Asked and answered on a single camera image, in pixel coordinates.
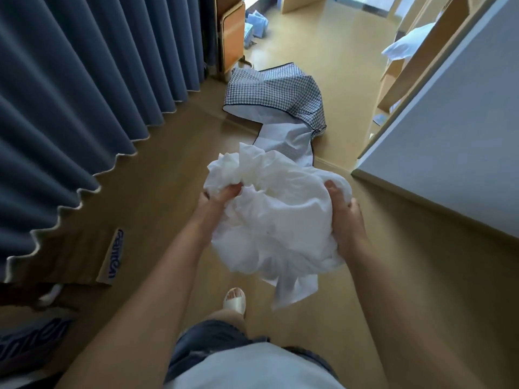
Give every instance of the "foot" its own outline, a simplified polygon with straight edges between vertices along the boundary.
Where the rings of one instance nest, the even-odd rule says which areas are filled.
[[[237,313],[244,315],[246,305],[245,292],[240,288],[232,288],[225,295],[224,308],[234,310]]]

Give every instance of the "shorts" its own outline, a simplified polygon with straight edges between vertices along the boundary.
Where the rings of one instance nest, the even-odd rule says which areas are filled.
[[[216,352],[260,342],[270,342],[270,338],[261,336],[249,339],[227,322],[221,320],[202,321],[187,329],[177,340],[164,382],[175,379]],[[319,355],[301,347],[284,347],[284,349],[318,365],[337,379],[337,374],[332,366]]]

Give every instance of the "wooden floor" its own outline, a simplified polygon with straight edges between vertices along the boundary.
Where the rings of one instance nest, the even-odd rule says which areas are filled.
[[[367,22],[380,19],[365,14]],[[303,25],[294,17],[289,21]],[[316,27],[317,31],[332,27],[329,23],[319,24],[323,26]],[[357,51],[348,57],[360,58],[362,64],[362,53],[350,46],[352,38],[345,39],[341,52]],[[383,46],[383,40],[373,41],[375,48]],[[304,43],[301,38],[293,46],[302,47]],[[298,54],[304,56],[301,63]],[[275,53],[274,60],[265,59],[263,65],[281,59]],[[352,179],[344,168],[348,169],[362,149],[363,129],[367,128],[366,117],[373,105],[368,92],[376,91],[372,75],[379,70],[381,73],[384,63],[337,75],[334,71],[344,67],[342,60],[325,59],[325,64],[319,66],[313,64],[319,60],[317,56],[294,53],[293,57],[303,69],[316,72],[325,99],[329,130],[317,146],[318,155],[340,167],[321,160],[316,161],[316,166],[341,173],[352,184],[379,259],[390,269],[394,286],[402,296],[417,304],[447,344],[488,387],[517,387],[517,247],[503,245],[450,217]],[[365,81],[369,89],[352,104],[354,88],[362,91]],[[207,164],[219,152],[236,151],[239,142],[254,141],[254,124],[247,123],[246,127],[252,128],[248,130],[221,111],[224,92],[223,84],[205,82],[200,93],[193,93],[188,103],[178,106],[177,113],[166,115],[165,125],[152,129],[149,140],[137,143],[136,156],[120,157],[112,172],[99,177],[99,194],[89,196],[81,210],[64,219],[62,226],[67,229],[121,226],[126,230],[126,241],[123,262],[111,288],[69,286],[64,290],[60,302],[78,307],[80,316],[55,354],[52,367],[66,367],[143,281],[195,207]],[[363,106],[364,100],[370,103]],[[209,248],[200,262],[184,327],[221,308],[225,293],[234,286],[247,294],[246,321],[252,336],[266,334],[274,344],[313,350],[330,362],[348,389],[387,387],[346,267],[321,275],[316,294],[272,312],[274,288],[255,276],[230,273]]]

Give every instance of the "curtain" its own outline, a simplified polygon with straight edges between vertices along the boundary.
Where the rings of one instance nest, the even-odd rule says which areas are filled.
[[[203,79],[198,0],[0,0],[4,269]]]

